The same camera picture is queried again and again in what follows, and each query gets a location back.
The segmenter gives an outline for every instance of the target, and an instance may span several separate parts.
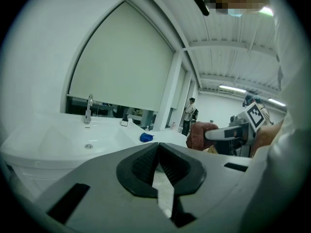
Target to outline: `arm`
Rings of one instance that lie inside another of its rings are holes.
[[[283,121],[280,121],[276,125],[268,125],[268,126],[261,126],[261,128],[257,131],[255,142],[251,149],[251,156],[254,156],[257,149],[263,146],[268,146],[272,143],[273,139],[280,131]]]

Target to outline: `blue object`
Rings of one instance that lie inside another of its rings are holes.
[[[150,142],[154,139],[154,136],[153,135],[150,135],[150,134],[146,134],[146,133],[142,133],[140,135],[140,141],[141,142]]]

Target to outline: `roller blind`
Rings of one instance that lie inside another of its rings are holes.
[[[181,95],[181,90],[183,88],[185,75],[186,75],[186,71],[181,67],[180,72],[179,72],[179,76],[178,76],[177,85],[176,85],[176,90],[174,93],[174,98],[172,101],[172,108],[173,109],[177,109],[177,107],[178,107],[178,102],[179,102],[179,98]]]
[[[99,26],[74,72],[69,94],[159,111],[173,51],[128,3]]]

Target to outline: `man standing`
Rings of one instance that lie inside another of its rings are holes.
[[[189,100],[190,100],[190,105],[185,108],[184,125],[183,125],[183,131],[181,132],[185,136],[188,135],[192,115],[195,111],[195,105],[194,105],[195,99],[191,98]]]

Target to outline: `ceiling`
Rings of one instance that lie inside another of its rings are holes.
[[[211,10],[204,17],[193,0],[161,0],[185,35],[201,90],[222,92],[220,84],[279,99],[279,63],[273,17],[233,17]]]

